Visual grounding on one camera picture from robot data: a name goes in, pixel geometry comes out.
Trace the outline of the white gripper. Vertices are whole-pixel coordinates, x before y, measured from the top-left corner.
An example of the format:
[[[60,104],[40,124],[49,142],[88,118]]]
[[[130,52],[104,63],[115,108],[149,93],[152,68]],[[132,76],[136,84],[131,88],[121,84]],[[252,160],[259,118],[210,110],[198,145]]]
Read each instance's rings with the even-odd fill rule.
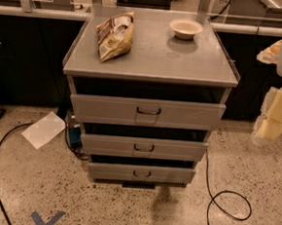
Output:
[[[278,62],[282,40],[259,52],[257,60],[266,64]],[[271,87],[265,96],[262,111],[253,126],[251,140],[255,145],[267,146],[282,135],[282,88]]]

